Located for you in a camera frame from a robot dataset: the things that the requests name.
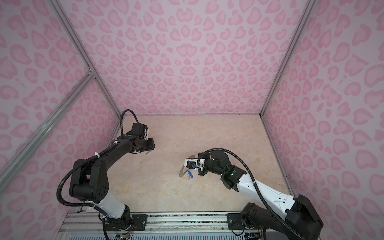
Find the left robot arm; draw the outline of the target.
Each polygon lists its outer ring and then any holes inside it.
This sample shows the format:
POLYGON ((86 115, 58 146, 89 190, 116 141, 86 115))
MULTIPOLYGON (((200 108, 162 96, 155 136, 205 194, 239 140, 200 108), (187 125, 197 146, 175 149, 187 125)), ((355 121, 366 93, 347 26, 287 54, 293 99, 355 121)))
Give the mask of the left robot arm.
POLYGON ((133 123, 132 129, 122 134, 108 148, 95 153, 93 157, 79 159, 71 174, 69 194, 104 216, 104 225, 115 230, 131 230, 133 219, 127 205, 119 202, 110 192, 109 169, 126 154, 139 154, 155 149, 155 143, 148 137, 148 127, 133 123))

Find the metal perforated ring disc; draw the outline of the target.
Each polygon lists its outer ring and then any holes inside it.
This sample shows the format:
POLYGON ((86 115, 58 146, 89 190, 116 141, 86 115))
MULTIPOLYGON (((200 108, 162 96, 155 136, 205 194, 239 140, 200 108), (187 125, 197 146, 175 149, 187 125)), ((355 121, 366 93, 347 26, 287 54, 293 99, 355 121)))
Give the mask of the metal perforated ring disc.
MULTIPOLYGON (((187 158, 185 158, 185 159, 197 159, 197 157, 195 156, 195 155, 190 155, 190 156, 188 156, 187 158)), ((180 172, 179 172, 179 178, 182 178, 182 177, 184 177, 184 176, 188 176, 188 178, 189 178, 189 175, 188 175, 188 171, 193 171, 193 170, 188 170, 187 168, 185 168, 184 167, 184 163, 183 163, 183 166, 181 167, 181 170, 180 170, 180 172)))

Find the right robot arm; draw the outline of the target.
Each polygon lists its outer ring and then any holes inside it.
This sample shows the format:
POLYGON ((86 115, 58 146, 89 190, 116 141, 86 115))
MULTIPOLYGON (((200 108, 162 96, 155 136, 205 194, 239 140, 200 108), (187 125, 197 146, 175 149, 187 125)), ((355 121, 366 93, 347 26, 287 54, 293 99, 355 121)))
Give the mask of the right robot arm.
POLYGON ((272 229, 290 240, 317 240, 324 223, 312 202, 305 196, 283 194, 255 179, 247 164, 233 152, 213 148, 199 153, 193 160, 199 176, 207 173, 220 176, 223 185, 262 203, 248 203, 241 212, 246 229, 272 229))

